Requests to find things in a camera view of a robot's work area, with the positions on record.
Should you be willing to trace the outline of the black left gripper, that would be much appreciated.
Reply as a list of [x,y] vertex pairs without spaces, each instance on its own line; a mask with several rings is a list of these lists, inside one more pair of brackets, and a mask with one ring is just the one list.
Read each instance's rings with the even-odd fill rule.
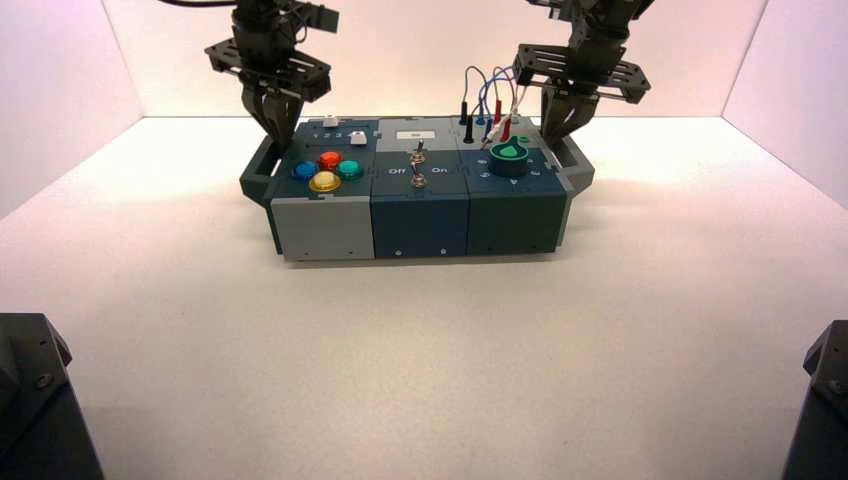
[[290,95],[243,87],[241,100],[280,153],[289,148],[303,109],[331,89],[329,64],[296,49],[297,32],[308,28],[330,32],[330,15],[275,15],[257,26],[233,22],[233,36],[207,47],[212,68]]

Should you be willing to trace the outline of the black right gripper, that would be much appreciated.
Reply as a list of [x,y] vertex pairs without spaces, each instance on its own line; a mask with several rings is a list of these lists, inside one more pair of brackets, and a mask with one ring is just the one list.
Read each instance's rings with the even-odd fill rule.
[[[629,28],[597,22],[573,22],[566,45],[521,44],[513,61],[516,81],[522,86],[543,84],[554,88],[590,93],[606,88],[601,97],[638,104],[651,89],[644,70],[623,59]],[[571,98],[555,89],[541,95],[540,135],[546,144],[585,126],[595,115],[598,98]]]

